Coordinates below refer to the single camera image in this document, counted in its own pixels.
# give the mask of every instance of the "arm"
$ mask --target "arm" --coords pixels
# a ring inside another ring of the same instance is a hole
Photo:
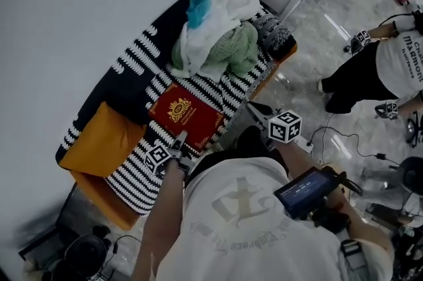
[[[402,225],[408,225],[412,221],[412,217],[410,217],[410,216],[399,216],[397,218],[397,221],[399,223],[401,223]]]
[[[148,281],[179,236],[185,174],[178,161],[168,163],[159,194],[145,222],[141,249],[131,281]]]
[[[423,92],[418,93],[414,98],[398,107],[398,113],[402,116],[408,116],[415,110],[423,108]]]
[[[368,33],[372,39],[393,38],[398,36],[397,29],[393,22],[369,30]]]
[[[278,142],[276,149],[284,158],[286,168],[293,178],[305,173],[311,167],[322,168],[293,142],[288,144]],[[393,260],[394,250],[389,237],[379,228],[364,223],[339,188],[328,196],[327,206],[329,208],[340,206],[340,212],[350,217],[351,225],[348,228],[348,233],[352,239],[363,239],[381,246]]]

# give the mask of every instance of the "black pants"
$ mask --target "black pants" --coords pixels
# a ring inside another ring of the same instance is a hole
[[[248,157],[269,157],[284,166],[285,170],[287,169],[279,151],[276,149],[268,151],[266,146],[261,142],[260,130],[256,126],[250,126],[239,136],[236,149],[218,151],[205,156],[192,171],[190,177],[186,181],[186,186],[198,175],[219,162]]]
[[[382,84],[376,70],[379,42],[367,45],[331,76],[322,80],[323,91],[333,93],[328,113],[345,114],[361,100],[391,100],[397,97]]]

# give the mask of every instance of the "cable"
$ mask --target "cable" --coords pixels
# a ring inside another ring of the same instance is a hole
[[[139,243],[141,243],[141,240],[140,239],[138,239],[138,238],[136,238],[136,237],[134,237],[132,235],[123,235],[123,236],[119,237],[114,244],[117,244],[118,241],[121,240],[121,239],[123,239],[124,237],[131,237],[132,239],[137,240]]]
[[[323,146],[322,146],[322,162],[323,162],[323,163],[322,163],[322,166],[326,164],[326,160],[325,160],[325,135],[326,135],[326,132],[328,131],[329,122],[330,122],[330,120],[332,120],[332,118],[333,118],[335,115],[336,115],[336,114],[332,114],[332,116],[331,116],[331,117],[329,117],[328,122],[327,122],[327,124],[326,124],[326,129],[325,129],[325,131],[323,132],[323,136],[322,136],[322,143],[323,143]]]
[[[392,163],[396,164],[397,166],[399,166],[399,163],[397,163],[397,162],[395,162],[395,161],[393,161],[393,160],[390,160],[390,159],[388,159],[388,158],[385,158],[385,160],[386,160],[386,161],[389,161],[389,162],[392,162]]]
[[[351,184],[347,188],[351,190],[353,193],[357,193],[358,195],[363,195],[363,188],[359,186],[358,183],[354,182],[353,180],[347,179],[347,181]],[[348,201],[350,201],[351,193],[348,195]]]
[[[333,127],[322,126],[322,127],[320,127],[320,128],[317,128],[317,129],[313,132],[313,134],[311,135],[311,139],[310,139],[310,141],[307,143],[307,145],[311,145],[311,143],[313,142],[313,138],[315,137],[315,134],[316,134],[319,130],[322,130],[322,129],[329,129],[329,130],[333,130],[333,131],[335,131],[336,133],[340,134],[341,136],[345,136],[345,137],[347,137],[347,138],[350,138],[350,137],[352,137],[352,136],[356,136],[356,137],[357,137],[357,146],[356,146],[356,151],[357,151],[357,153],[358,153],[358,155],[359,155],[360,157],[375,157],[376,159],[379,159],[379,160],[387,160],[387,161],[390,161],[390,162],[392,162],[392,163],[396,164],[397,166],[399,166],[399,164],[398,164],[398,163],[396,163],[395,161],[393,161],[393,160],[390,160],[390,159],[386,158],[386,154],[383,154],[383,153],[370,154],[370,155],[363,155],[363,154],[361,154],[361,153],[360,153],[360,150],[358,149],[358,144],[359,144],[359,142],[360,142],[360,136],[359,136],[357,133],[353,133],[353,134],[350,134],[350,135],[346,135],[346,134],[343,134],[343,133],[339,132],[336,128],[333,128]]]
[[[388,20],[391,20],[391,19],[396,18],[396,17],[409,16],[409,15],[414,15],[414,13],[395,14],[395,15],[393,15],[393,16],[391,16],[391,17],[389,17],[388,19],[386,19],[385,21],[383,21],[383,22],[379,25],[379,27],[380,27],[380,26],[382,26],[382,25],[383,25],[385,22],[387,22]]]
[[[100,277],[101,277],[101,273],[102,273],[102,271],[104,270],[104,269],[106,269],[106,267],[107,267],[107,265],[108,265],[108,263],[113,259],[113,257],[116,255],[116,253],[118,252],[118,249],[119,249],[119,245],[118,245],[118,241],[119,240],[121,240],[121,239],[123,239],[124,237],[131,237],[132,239],[134,239],[134,240],[136,240],[136,241],[138,241],[139,243],[142,243],[142,241],[140,240],[140,239],[138,239],[137,237],[134,237],[134,236],[132,236],[132,235],[123,235],[123,236],[121,236],[121,237],[118,237],[117,239],[116,239],[116,241],[114,242],[114,245],[113,245],[113,254],[112,254],[112,256],[107,260],[107,262],[103,265],[103,267],[101,267],[101,269],[99,270],[99,272],[97,273],[97,275],[94,277],[94,278],[91,278],[90,279],[90,281],[96,281],[96,280],[98,280]]]

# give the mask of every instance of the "orange cushion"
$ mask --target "orange cushion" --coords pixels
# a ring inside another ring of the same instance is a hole
[[[103,101],[59,164],[71,171],[108,177],[126,160],[146,129]]]

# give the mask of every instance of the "white towel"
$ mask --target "white towel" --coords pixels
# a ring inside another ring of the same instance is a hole
[[[180,33],[180,53],[184,69],[172,69],[176,77],[191,77],[199,73],[211,48],[226,33],[253,18],[260,9],[259,0],[211,0],[203,23],[195,29],[185,23]]]

